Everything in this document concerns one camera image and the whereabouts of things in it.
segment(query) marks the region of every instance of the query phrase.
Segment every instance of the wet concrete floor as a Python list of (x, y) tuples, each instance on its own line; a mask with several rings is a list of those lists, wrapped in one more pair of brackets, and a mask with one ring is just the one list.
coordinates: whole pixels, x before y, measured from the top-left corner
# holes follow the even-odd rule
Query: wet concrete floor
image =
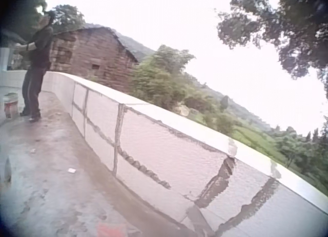
[[(0, 98), (9, 91), (20, 92), (0, 88)], [(0, 161), (9, 157), (12, 168), (11, 186), (0, 195), (1, 214), (11, 229), (19, 236), (100, 236), (105, 224), (125, 226), (126, 236), (193, 236), (112, 176), (54, 94), (42, 92), (39, 100), (38, 123), (21, 117), (1, 123), (0, 110)]]

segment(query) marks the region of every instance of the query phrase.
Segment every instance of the man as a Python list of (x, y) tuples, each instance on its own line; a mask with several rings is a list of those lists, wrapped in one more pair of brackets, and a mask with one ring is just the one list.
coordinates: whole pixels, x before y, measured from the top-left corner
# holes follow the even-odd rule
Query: man
[(23, 98), (25, 107), (21, 116), (31, 115), (30, 122), (37, 122), (41, 118), (38, 95), (41, 92), (43, 76), (50, 67), (50, 49), (53, 37), (51, 27), (55, 14), (45, 12), (38, 23), (38, 31), (27, 45), (16, 46), (20, 54), (27, 54), (31, 61), (23, 82)]

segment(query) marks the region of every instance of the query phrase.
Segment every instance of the parapet wall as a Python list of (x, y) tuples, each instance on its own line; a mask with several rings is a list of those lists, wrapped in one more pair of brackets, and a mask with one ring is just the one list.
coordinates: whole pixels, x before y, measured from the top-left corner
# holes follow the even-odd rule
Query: parapet wall
[[(20, 88), (24, 73), (1, 72), (0, 86)], [(43, 91), (58, 97), (118, 180), (196, 232), (316, 237), (328, 230), (324, 194), (238, 141), (77, 76), (48, 72)]]

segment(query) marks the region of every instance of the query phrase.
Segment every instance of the roof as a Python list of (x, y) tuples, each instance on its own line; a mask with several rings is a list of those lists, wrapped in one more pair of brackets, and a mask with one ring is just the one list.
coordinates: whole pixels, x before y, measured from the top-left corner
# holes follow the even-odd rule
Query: roof
[(17, 35), (16, 33), (9, 31), (7, 29), (1, 29), (1, 34), (3, 36), (6, 36), (8, 39), (20, 43), (20, 44), (26, 44), (26, 41), (24, 39), (22, 39), (19, 35)]
[(114, 30), (112, 30), (109, 27), (106, 26), (102, 26), (102, 25), (97, 25), (97, 24), (90, 24), (90, 23), (85, 23), (80, 29), (77, 30), (71, 30), (71, 31), (65, 31), (65, 32), (59, 32), (56, 33), (55, 35), (58, 34), (62, 34), (62, 33), (66, 33), (66, 32), (72, 32), (72, 31), (80, 31), (80, 30), (89, 30), (89, 29), (100, 29), (100, 28), (104, 28), (109, 30), (113, 35), (114, 38), (119, 42), (119, 44), (127, 51), (127, 54), (129, 54), (136, 62), (139, 62), (139, 60), (137, 59), (137, 57), (128, 49), (127, 46), (124, 45), (124, 43), (119, 39), (119, 37), (116, 35), (116, 33), (114, 32)]

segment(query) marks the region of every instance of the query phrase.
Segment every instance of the brick wall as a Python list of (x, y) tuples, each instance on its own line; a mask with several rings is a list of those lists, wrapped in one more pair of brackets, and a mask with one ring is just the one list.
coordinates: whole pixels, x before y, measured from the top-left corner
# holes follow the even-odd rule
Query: brick wall
[(135, 58), (106, 28), (84, 29), (54, 37), (51, 70), (95, 80), (127, 92)]

